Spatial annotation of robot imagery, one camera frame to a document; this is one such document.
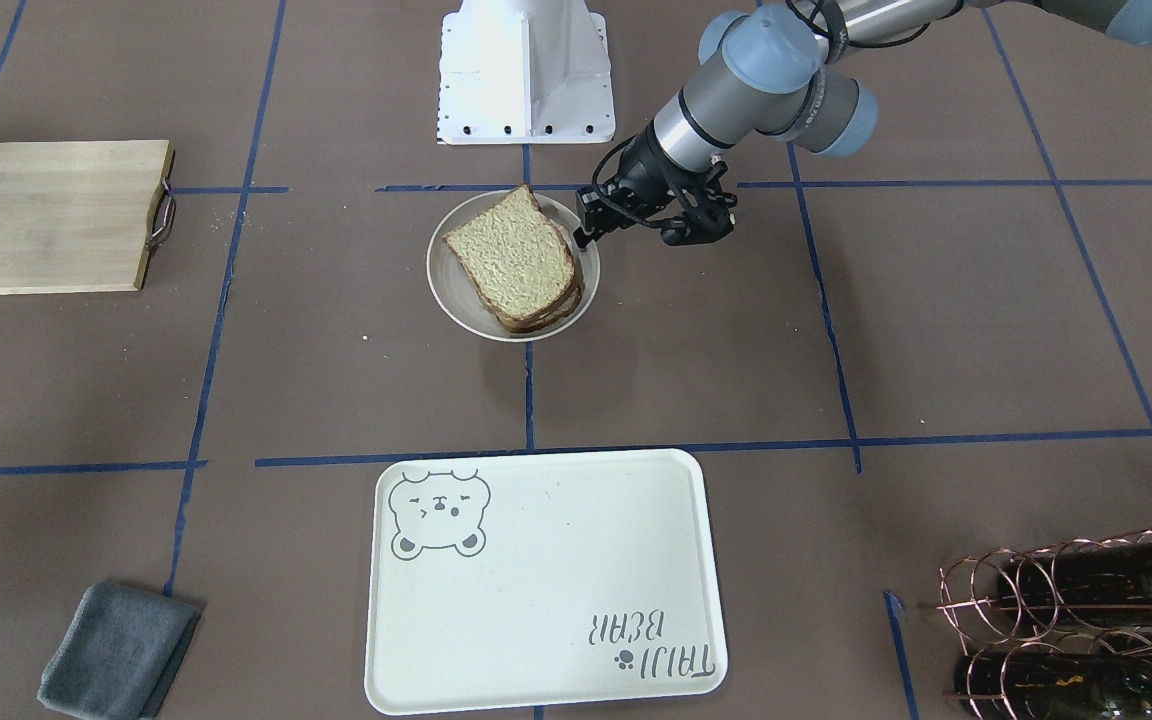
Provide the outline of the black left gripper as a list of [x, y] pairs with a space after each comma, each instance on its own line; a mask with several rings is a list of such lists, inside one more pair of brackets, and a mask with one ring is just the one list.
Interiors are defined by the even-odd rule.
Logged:
[[611, 232], [639, 225], [668, 247], [714, 243], [735, 228], [737, 196], [723, 191], [726, 161], [713, 156], [700, 170], [673, 162], [653, 126], [617, 143], [577, 191], [581, 225], [573, 232], [579, 251]]

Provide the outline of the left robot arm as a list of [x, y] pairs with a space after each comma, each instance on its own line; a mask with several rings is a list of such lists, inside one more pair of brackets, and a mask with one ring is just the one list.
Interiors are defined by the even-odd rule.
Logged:
[[964, 1], [765, 1], [726, 12], [698, 45], [699, 68], [641, 132], [608, 152], [581, 188], [579, 249], [641, 227], [669, 247], [700, 245], [733, 232], [736, 196], [721, 183], [723, 156], [759, 135], [814, 156], [846, 158], [878, 122], [869, 88], [836, 65], [865, 50], [919, 38]]

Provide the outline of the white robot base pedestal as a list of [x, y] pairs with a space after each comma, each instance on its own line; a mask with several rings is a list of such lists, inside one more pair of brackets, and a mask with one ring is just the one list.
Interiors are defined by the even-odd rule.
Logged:
[[584, 1], [463, 1], [440, 26], [435, 141], [605, 143], [616, 135], [607, 23]]

